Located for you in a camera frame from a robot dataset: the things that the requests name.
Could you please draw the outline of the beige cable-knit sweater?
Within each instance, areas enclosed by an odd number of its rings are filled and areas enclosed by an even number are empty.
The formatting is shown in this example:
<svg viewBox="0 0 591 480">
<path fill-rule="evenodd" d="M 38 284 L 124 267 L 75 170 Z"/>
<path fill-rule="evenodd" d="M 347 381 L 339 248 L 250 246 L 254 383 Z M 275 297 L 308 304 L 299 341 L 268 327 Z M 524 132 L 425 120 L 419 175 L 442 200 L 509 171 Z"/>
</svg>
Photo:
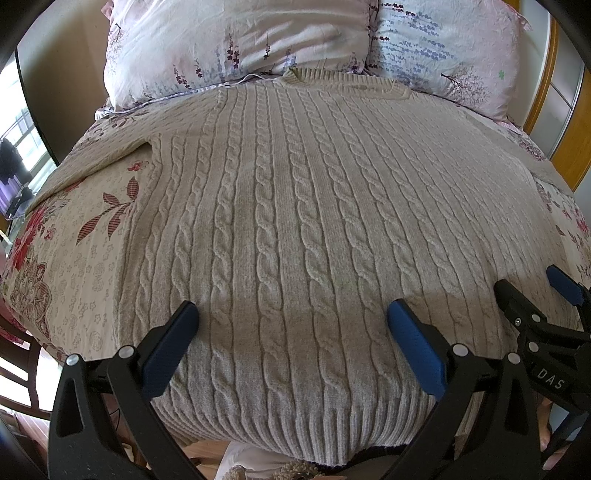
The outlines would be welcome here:
<svg viewBox="0 0 591 480">
<path fill-rule="evenodd" d="M 81 260 L 108 213 L 117 261 L 107 295 L 51 321 L 64 330 L 100 304 L 136 344 L 181 302 L 200 328 L 154 408 L 172 436 L 235 440 L 339 465 L 409 442 L 432 408 L 387 328 L 408 302 L 474 353 L 500 358 L 515 333 L 493 293 L 511 281 L 557 324 L 576 311 L 549 285 L 568 264 L 537 178 L 561 185 L 508 130 L 389 80 L 294 69 L 273 80 L 158 102 L 96 123 L 50 176 L 59 260 Z"/>
</svg>

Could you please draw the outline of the wooden wardrobe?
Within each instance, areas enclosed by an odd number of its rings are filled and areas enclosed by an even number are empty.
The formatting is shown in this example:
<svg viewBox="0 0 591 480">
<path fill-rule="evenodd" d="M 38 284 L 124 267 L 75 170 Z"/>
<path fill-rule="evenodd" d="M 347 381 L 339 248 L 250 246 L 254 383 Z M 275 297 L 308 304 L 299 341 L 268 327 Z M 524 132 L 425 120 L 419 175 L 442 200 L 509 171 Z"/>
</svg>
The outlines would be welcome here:
<svg viewBox="0 0 591 480">
<path fill-rule="evenodd" d="M 576 190 L 590 169 L 590 68 L 544 4 L 509 4 L 530 24 L 520 40 L 520 73 L 509 118 Z"/>
</svg>

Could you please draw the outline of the pink floral left pillow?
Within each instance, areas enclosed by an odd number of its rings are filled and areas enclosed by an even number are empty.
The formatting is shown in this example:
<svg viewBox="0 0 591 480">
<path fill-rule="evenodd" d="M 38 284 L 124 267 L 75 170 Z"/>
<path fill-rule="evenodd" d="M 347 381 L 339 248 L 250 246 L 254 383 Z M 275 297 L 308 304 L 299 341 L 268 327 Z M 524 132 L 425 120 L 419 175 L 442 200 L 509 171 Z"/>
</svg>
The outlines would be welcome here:
<svg viewBox="0 0 591 480">
<path fill-rule="evenodd" d="M 104 85 L 118 112 L 290 68 L 360 73 L 372 1 L 110 1 Z"/>
</svg>

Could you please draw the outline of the wooden chair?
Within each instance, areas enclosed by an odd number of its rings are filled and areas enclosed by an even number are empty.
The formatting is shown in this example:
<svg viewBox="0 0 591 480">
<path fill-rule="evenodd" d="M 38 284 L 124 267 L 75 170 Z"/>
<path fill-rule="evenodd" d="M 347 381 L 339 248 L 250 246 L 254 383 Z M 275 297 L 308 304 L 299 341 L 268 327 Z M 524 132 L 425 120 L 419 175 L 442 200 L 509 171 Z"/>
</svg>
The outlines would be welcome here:
<svg viewBox="0 0 591 480">
<path fill-rule="evenodd" d="M 2 367 L 1 376 L 24 387 L 29 401 L 29 404 L 26 405 L 10 399 L 6 395 L 1 395 L 1 405 L 21 414 L 49 420 L 51 412 L 40 407 L 37 392 L 37 367 L 41 353 L 40 344 L 30 334 L 17 329 L 4 317 L 1 317 L 1 329 L 23 342 L 20 345 L 1 337 L 1 358 L 26 374 L 22 378 L 16 373 Z"/>
</svg>

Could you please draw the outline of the pink blue right pillow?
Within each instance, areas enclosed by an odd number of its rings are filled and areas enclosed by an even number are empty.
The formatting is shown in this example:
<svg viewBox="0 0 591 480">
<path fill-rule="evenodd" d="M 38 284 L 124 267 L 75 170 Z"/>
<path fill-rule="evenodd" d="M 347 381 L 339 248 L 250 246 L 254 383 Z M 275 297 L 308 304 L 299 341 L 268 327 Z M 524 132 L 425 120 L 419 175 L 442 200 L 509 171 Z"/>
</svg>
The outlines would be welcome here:
<svg viewBox="0 0 591 480">
<path fill-rule="evenodd" d="M 370 23 L 370 73 L 506 118 L 529 22 L 504 1 L 381 1 Z"/>
</svg>

